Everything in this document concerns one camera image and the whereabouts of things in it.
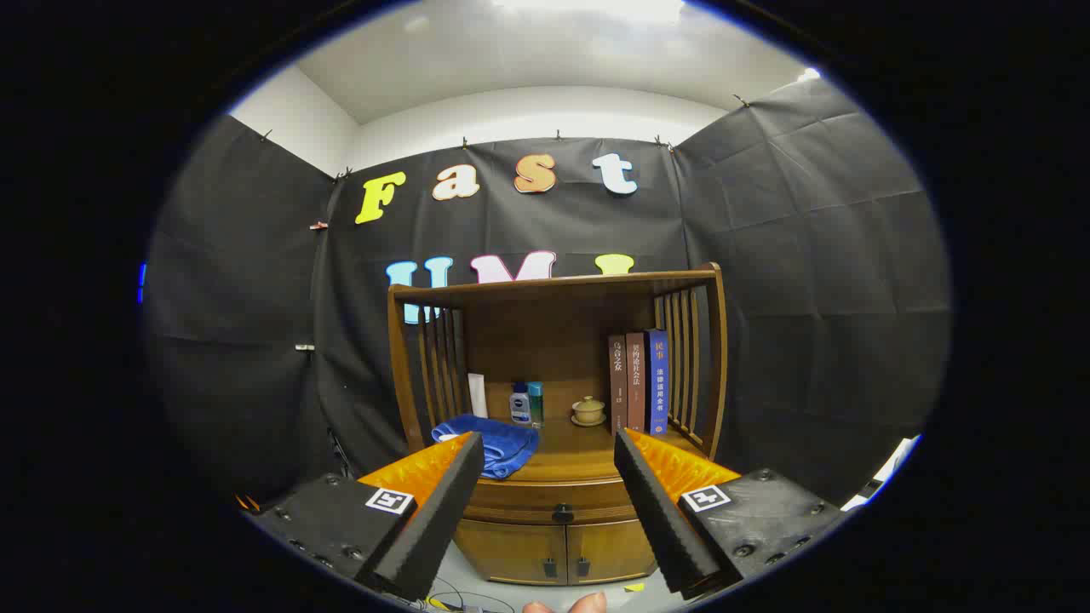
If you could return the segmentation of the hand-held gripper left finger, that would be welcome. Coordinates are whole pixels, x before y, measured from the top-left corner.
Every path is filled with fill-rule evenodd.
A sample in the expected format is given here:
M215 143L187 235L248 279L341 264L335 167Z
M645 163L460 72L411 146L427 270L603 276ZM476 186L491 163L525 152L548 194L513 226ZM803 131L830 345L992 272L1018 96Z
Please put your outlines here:
M484 466L464 433L362 478L327 473L241 510L272 540L344 581L408 601L429 594Z

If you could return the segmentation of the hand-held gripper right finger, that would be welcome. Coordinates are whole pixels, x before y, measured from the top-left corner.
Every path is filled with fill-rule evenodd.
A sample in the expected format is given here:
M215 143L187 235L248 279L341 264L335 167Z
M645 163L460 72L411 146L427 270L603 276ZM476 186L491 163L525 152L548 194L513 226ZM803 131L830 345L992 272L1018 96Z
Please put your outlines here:
M844 520L840 505L767 468L739 474L626 428L614 462L667 588L686 600L754 581Z

